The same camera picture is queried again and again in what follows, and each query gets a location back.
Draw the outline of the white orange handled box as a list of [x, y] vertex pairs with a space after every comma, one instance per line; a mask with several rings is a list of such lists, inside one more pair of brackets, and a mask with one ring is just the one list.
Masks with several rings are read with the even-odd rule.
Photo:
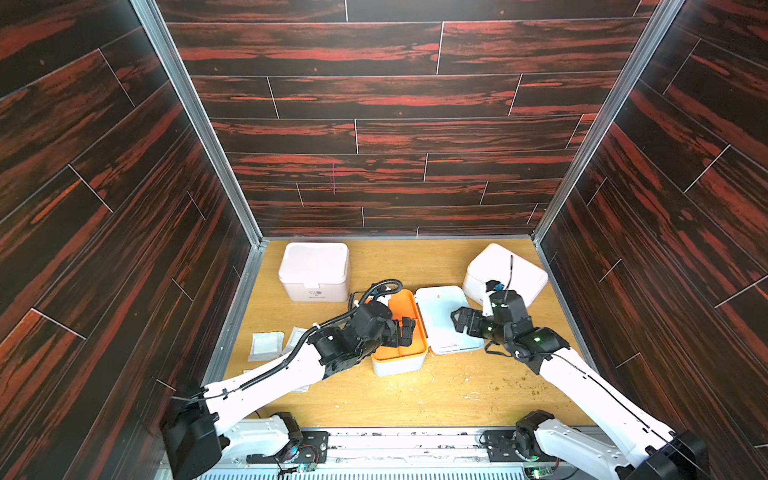
[[420, 288], [384, 296], [379, 299], [403, 325], [404, 319], [415, 322], [413, 340], [408, 347], [379, 347], [371, 356], [373, 371], [388, 377], [420, 370], [427, 353], [448, 355], [481, 350], [484, 341], [455, 331], [451, 313], [469, 303], [458, 286]]

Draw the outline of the white pink first aid box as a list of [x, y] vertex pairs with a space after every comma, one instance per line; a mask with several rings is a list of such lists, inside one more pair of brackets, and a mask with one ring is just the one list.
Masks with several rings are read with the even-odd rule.
[[547, 273], [499, 244], [489, 244], [468, 265], [462, 289], [478, 304], [483, 303], [488, 281], [499, 281], [515, 290], [530, 307], [548, 283]]

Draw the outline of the pink medicine chest box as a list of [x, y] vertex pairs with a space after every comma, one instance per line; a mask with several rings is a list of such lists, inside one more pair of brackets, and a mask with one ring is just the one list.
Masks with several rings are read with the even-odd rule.
[[291, 242], [278, 277], [294, 302], [343, 303], [348, 300], [350, 252], [344, 243]]

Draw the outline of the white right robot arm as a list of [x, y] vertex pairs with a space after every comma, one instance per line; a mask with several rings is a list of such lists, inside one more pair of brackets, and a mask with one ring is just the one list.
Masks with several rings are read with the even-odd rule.
[[457, 332], [502, 346], [502, 355], [527, 366], [570, 398], [610, 438], [601, 442], [536, 410], [519, 420], [512, 442], [524, 461], [559, 459], [595, 479], [705, 479], [708, 449], [690, 431], [675, 432], [593, 370], [549, 327], [536, 327], [522, 297], [495, 288], [484, 300], [490, 314], [461, 307], [450, 315]]

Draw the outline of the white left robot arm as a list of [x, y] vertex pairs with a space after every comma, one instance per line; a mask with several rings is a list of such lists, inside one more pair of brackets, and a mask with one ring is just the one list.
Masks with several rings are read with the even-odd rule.
[[357, 366], [381, 346], [410, 345], [414, 321], [398, 323], [381, 300], [402, 288], [396, 279], [374, 283], [347, 312], [307, 329], [287, 354], [181, 398], [181, 409], [161, 428], [173, 477], [195, 479], [225, 457], [296, 458], [303, 434], [292, 415], [280, 412], [245, 429], [239, 423], [291, 392]]

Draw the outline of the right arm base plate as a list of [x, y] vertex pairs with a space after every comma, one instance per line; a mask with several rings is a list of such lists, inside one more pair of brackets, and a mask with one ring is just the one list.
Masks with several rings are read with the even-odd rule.
[[535, 443], [532, 433], [518, 434], [515, 428], [485, 430], [478, 443], [486, 450], [492, 463], [500, 462], [554, 462], [555, 458], [544, 453]]

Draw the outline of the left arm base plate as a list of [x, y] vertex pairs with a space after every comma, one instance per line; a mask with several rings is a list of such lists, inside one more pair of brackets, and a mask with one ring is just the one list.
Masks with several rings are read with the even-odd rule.
[[247, 465], [280, 465], [310, 471], [327, 460], [330, 433], [301, 430], [299, 433], [258, 434], [246, 452]]

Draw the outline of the aluminium frame rail right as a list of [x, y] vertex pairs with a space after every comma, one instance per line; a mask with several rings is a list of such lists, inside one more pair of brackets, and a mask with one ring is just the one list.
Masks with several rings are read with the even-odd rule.
[[584, 141], [578, 148], [575, 158], [553, 196], [548, 209], [538, 226], [534, 229], [532, 241], [535, 247], [539, 248], [543, 244], [547, 232], [556, 220], [558, 213], [564, 207], [569, 195], [589, 165], [591, 158], [596, 153], [603, 138], [672, 26], [684, 3], [684, 0], [660, 1], [651, 15], [637, 44], [621, 70], [614, 87], [608, 94]]

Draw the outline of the aluminium frame rail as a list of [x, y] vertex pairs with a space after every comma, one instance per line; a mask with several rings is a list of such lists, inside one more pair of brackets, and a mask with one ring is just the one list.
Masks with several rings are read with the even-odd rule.
[[684, 0], [660, 1], [651, 15], [637, 44], [621, 70], [614, 87], [608, 94], [584, 141], [578, 148], [575, 158], [553, 196], [548, 209], [538, 226], [534, 229], [532, 241], [535, 247], [539, 248], [543, 244], [547, 232], [556, 220], [558, 213], [564, 207], [569, 195], [589, 165], [591, 158], [596, 153], [603, 138], [672, 26], [684, 3]]
[[227, 198], [234, 208], [248, 240], [254, 247], [261, 246], [264, 240], [263, 234], [247, 203], [243, 190], [237, 181], [236, 175], [209, 120], [157, 3], [151, 0], [130, 0], [129, 3], [158, 56], [161, 66], [166, 72], [182, 107], [189, 117], [191, 125], [219, 178]]

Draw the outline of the aluminium frame rail left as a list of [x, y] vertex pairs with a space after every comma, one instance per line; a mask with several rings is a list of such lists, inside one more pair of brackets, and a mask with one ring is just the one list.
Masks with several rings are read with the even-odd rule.
[[182, 107], [189, 117], [191, 125], [219, 178], [227, 198], [234, 208], [248, 240], [254, 247], [261, 246], [264, 240], [263, 234], [247, 203], [243, 190], [237, 181], [236, 175], [209, 120], [157, 3], [151, 0], [130, 0], [129, 3], [158, 56], [161, 66], [166, 72]]

